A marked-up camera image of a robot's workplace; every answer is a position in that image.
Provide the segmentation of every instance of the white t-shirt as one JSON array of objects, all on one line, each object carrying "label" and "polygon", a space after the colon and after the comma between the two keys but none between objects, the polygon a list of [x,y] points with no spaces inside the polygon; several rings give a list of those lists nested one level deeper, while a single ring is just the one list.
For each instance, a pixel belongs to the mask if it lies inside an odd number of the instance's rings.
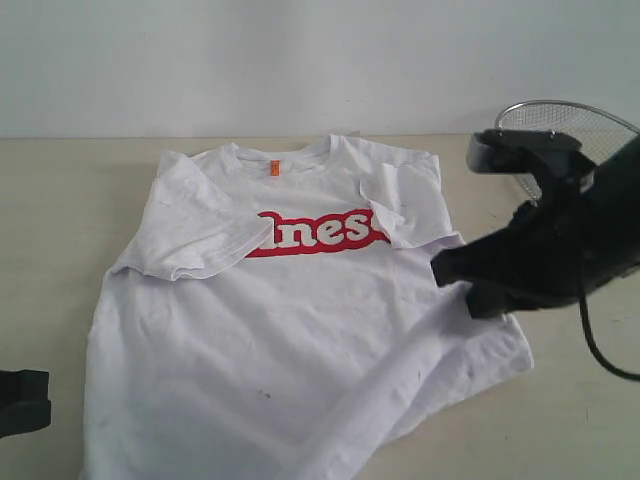
[{"label": "white t-shirt", "polygon": [[513,317],[473,321],[465,285],[436,286],[459,244],[426,152],[165,152],[89,334],[87,480],[347,480],[529,370]]}]

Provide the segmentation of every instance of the beige table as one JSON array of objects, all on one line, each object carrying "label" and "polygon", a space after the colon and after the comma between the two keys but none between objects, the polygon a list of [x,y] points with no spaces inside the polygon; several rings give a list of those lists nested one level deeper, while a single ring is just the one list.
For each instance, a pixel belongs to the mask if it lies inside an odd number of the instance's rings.
[{"label": "beige table", "polygon": [[[306,140],[234,141],[290,150]],[[440,155],[454,225],[467,239],[504,225],[524,198],[512,179],[467,171],[466,136],[378,140]],[[0,440],[0,478],[77,478],[85,338],[102,275],[136,231],[160,151],[193,154],[228,141],[0,141],[0,368],[49,370],[54,405],[51,427]],[[638,369],[639,286],[637,275],[592,302],[603,349]],[[591,359],[575,309],[520,318],[533,373],[426,421],[379,451],[358,479],[638,478],[640,385]]]}]

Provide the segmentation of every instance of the folded sleeve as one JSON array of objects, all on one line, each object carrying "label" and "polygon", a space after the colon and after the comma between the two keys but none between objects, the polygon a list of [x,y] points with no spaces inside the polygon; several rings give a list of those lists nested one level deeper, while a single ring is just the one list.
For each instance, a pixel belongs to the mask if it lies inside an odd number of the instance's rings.
[{"label": "folded sleeve", "polygon": [[377,165],[361,180],[360,194],[374,212],[374,228],[383,231],[394,248],[420,247],[452,233],[433,155],[424,153],[399,166]]},{"label": "folded sleeve", "polygon": [[272,223],[235,204],[186,155],[164,152],[136,236],[114,270],[207,278],[264,242]]}]

